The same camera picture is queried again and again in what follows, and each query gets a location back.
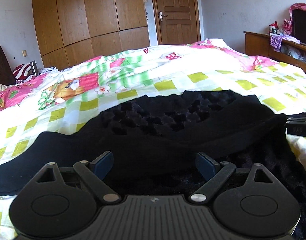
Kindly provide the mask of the red white striped pillow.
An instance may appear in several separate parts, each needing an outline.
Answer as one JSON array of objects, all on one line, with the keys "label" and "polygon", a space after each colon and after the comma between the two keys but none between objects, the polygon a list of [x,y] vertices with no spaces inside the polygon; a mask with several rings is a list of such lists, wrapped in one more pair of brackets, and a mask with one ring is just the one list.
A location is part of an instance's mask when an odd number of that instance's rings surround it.
[{"label": "red white striped pillow", "polygon": [[26,64],[21,64],[17,66],[12,74],[14,75],[16,81],[26,80],[30,76],[39,76],[39,70],[37,69],[36,61],[31,61]]}]

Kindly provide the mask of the black velvet long-sleeve dress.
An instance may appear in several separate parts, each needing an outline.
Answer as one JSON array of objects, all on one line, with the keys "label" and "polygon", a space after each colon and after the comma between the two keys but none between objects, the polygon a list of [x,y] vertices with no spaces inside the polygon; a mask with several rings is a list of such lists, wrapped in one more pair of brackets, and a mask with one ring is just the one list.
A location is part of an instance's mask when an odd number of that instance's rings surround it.
[{"label": "black velvet long-sleeve dress", "polygon": [[15,195],[48,162],[69,167],[105,151],[114,155],[105,183],[121,195],[190,195],[205,180],[195,167],[203,152],[237,167],[263,164],[296,198],[306,239],[306,172],[286,139],[284,114],[256,96],[233,91],[143,96],[102,111],[78,132],[42,132],[21,155],[0,165],[0,196]]}]

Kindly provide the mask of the black television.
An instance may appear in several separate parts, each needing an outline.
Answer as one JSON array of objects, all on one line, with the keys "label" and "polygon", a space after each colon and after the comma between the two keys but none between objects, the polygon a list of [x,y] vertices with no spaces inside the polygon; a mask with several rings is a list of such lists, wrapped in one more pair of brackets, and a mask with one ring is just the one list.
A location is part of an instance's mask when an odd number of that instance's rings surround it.
[{"label": "black television", "polygon": [[295,9],[293,10],[293,29],[292,35],[306,44],[306,11]]}]

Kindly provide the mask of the small santa toy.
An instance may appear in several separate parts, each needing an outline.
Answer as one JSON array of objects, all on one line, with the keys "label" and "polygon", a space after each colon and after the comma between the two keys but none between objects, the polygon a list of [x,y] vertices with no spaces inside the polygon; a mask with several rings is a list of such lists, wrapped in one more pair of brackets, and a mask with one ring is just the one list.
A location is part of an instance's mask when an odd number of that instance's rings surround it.
[{"label": "small santa toy", "polygon": [[275,21],[274,23],[269,25],[269,34],[277,34],[278,32],[278,23]]}]

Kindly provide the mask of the purple lace cloth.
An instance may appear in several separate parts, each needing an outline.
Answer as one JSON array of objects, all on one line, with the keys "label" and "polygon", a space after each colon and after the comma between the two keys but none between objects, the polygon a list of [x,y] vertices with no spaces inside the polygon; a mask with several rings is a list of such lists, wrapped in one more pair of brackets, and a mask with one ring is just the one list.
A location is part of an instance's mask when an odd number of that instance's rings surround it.
[{"label": "purple lace cloth", "polygon": [[281,51],[282,40],[282,35],[270,35],[270,46],[273,48],[274,51]]}]

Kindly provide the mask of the brown wooden door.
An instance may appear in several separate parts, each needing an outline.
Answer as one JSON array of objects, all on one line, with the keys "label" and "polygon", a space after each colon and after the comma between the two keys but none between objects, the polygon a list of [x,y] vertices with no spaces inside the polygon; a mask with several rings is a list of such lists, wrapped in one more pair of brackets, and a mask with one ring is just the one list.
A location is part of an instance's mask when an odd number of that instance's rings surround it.
[{"label": "brown wooden door", "polygon": [[201,38],[197,0],[152,0],[157,40],[163,44],[191,44]]}]

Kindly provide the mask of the wall light switch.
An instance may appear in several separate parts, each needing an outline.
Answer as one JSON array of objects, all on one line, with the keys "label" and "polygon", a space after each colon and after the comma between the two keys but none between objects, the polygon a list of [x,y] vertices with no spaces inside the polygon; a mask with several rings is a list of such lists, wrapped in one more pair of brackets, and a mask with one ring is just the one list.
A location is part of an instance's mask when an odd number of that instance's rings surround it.
[{"label": "wall light switch", "polygon": [[23,57],[27,57],[28,56],[26,50],[23,50],[22,54],[23,54]]}]

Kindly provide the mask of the checkered floral bed quilt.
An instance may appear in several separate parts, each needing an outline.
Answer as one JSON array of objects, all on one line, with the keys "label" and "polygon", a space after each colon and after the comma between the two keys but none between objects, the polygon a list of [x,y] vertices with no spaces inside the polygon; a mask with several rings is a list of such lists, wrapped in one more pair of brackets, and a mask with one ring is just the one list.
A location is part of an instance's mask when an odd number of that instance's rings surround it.
[{"label": "checkered floral bed quilt", "polygon": [[[42,132],[71,135],[123,102],[228,90],[256,96],[275,114],[306,112],[304,70],[239,53],[221,39],[127,50],[0,92],[0,165]],[[306,137],[286,130],[286,139],[306,172]],[[191,202],[191,194],[119,195],[103,203],[73,165],[48,162],[17,194],[0,196],[0,239],[296,239],[301,219],[299,202],[261,163],[236,166],[207,203]]]}]

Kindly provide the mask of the wooden wardrobe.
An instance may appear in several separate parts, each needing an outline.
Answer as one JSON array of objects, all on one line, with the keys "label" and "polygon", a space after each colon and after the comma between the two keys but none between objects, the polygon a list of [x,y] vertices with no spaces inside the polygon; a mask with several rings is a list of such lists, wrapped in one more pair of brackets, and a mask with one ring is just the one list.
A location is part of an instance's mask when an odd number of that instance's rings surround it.
[{"label": "wooden wardrobe", "polygon": [[149,46],[144,0],[32,0],[45,68]]}]

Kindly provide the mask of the dark wooden headboard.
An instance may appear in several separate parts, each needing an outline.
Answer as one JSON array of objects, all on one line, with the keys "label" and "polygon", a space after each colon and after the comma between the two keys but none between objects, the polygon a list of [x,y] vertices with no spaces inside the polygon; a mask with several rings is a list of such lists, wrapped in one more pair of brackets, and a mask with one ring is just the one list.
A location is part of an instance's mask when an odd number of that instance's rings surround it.
[{"label": "dark wooden headboard", "polygon": [[4,51],[0,45],[0,84],[2,85],[14,85],[16,78],[14,77]]}]

